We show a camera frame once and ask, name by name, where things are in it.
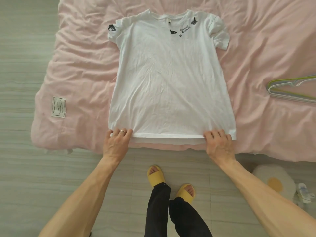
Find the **bed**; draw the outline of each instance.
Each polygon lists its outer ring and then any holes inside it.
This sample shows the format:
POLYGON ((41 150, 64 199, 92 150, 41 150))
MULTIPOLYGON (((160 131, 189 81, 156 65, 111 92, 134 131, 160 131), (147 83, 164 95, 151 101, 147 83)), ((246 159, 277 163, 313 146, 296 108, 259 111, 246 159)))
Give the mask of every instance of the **bed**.
MULTIPOLYGON (((218 57, 236 118, 236 153, 315 162, 316 105, 275 99, 265 87, 273 79, 316 73, 313 2, 60 0, 55 50, 35 96, 32 142, 48 150, 83 148, 102 153, 119 66, 119 50, 107 39, 108 26, 148 8, 158 14, 193 9, 218 15, 230 33, 228 50, 218 50, 218 57), (54 97, 66 99, 64 117, 52 116, 54 97)), ((204 144, 130 146, 178 151, 205 148, 204 144)))

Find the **foot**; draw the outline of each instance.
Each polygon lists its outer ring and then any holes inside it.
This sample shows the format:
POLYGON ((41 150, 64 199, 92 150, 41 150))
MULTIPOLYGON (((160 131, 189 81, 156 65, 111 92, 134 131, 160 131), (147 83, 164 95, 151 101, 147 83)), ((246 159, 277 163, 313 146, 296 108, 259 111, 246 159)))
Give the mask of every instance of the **foot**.
POLYGON ((194 189, 192 187, 192 185, 187 185, 185 188, 184 188, 192 197, 194 196, 194 189))
POLYGON ((150 172, 149 172, 149 175, 151 175, 151 174, 153 174, 153 173, 155 173, 155 172, 157 172, 157 171, 159 171, 159 170, 157 169, 157 167, 156 167, 156 166, 153 166, 153 167, 151 168, 150 172))

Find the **white fabric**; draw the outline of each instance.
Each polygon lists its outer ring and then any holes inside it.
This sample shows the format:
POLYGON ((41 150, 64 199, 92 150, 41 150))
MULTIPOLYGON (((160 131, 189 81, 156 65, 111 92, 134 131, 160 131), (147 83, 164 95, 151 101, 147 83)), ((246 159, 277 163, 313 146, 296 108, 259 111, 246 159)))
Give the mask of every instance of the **white fabric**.
POLYGON ((229 34, 218 16, 147 10, 110 25, 108 38, 120 49, 110 129, 132 128, 133 141, 145 143, 203 143, 203 132, 213 128, 236 139, 215 51, 227 49, 229 34))

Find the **gray tile floor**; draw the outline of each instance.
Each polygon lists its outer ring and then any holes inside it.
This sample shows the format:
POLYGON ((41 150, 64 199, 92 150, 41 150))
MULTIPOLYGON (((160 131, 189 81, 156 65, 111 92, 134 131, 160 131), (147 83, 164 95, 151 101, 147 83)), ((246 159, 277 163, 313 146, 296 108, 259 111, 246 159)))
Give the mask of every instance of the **gray tile floor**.
MULTIPOLYGON (((54 47, 58 0, 0 0, 0 236, 37 236, 63 201, 100 160, 85 150, 48 155, 32 146, 34 96, 54 47)), ((316 193, 316 163, 290 163, 263 155, 242 162, 277 163, 316 193)), ((215 237, 264 237, 250 207, 204 152, 131 149, 113 175, 93 236, 144 236, 151 193, 146 172, 162 167, 174 196, 194 185, 193 206, 215 237)), ((308 212, 316 217, 315 203, 308 212)), ((176 236, 169 220, 169 236, 176 236)))

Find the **black pants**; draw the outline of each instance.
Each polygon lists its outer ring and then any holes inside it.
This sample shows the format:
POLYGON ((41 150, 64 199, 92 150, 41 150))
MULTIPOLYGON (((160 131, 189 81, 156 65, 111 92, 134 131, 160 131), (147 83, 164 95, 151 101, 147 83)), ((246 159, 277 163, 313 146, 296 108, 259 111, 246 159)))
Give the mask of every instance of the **black pants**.
POLYGON ((167 237, 168 207, 170 219, 180 237, 212 237, 196 210, 181 197, 169 200, 170 192, 166 183, 153 188, 147 208, 145 237, 167 237))

